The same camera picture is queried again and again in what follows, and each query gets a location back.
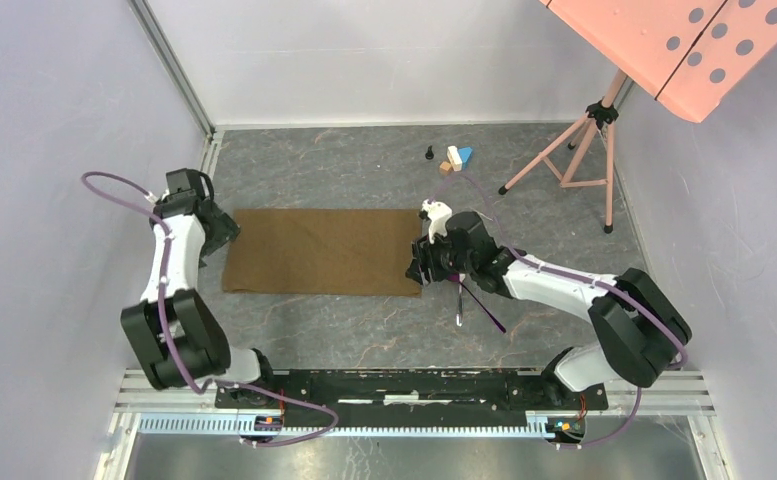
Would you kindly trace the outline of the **brown cloth napkin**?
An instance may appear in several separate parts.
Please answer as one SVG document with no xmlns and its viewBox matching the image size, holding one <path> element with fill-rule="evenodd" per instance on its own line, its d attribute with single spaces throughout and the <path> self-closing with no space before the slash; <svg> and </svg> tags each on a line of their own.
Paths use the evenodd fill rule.
<svg viewBox="0 0 777 480">
<path fill-rule="evenodd" d="M 239 209 L 227 293 L 417 297 L 406 277 L 422 233 L 414 209 Z"/>
</svg>

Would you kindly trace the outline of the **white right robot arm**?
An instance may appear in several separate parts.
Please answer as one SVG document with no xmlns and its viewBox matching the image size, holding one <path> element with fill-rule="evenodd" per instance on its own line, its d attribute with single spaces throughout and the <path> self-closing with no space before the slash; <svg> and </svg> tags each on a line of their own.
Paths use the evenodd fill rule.
<svg viewBox="0 0 777 480">
<path fill-rule="evenodd" d="M 543 304 L 591 325 L 593 342 L 565 349 L 543 370 L 549 405 L 566 408 L 611 380 L 648 388 L 686 361 L 692 330 L 645 271 L 595 274 L 544 262 L 499 245 L 477 212 L 455 213 L 442 202 L 424 203 L 419 215 L 427 232 L 412 245 L 408 278 L 422 286 L 470 280 L 484 292 Z"/>
</svg>

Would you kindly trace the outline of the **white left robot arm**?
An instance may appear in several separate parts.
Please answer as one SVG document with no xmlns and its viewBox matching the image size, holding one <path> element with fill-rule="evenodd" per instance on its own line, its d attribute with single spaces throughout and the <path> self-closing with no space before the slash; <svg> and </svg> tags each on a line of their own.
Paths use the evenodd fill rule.
<svg viewBox="0 0 777 480">
<path fill-rule="evenodd" d="M 198 387 L 218 377 L 240 383 L 254 407 L 278 394 L 267 357 L 257 349 L 233 353 L 197 289 L 205 257 L 234 241 L 241 229 L 214 200 L 210 177 L 183 168 L 166 175 L 167 191 L 154 204 L 155 237 L 148 284 L 120 324 L 150 385 L 156 390 Z"/>
</svg>

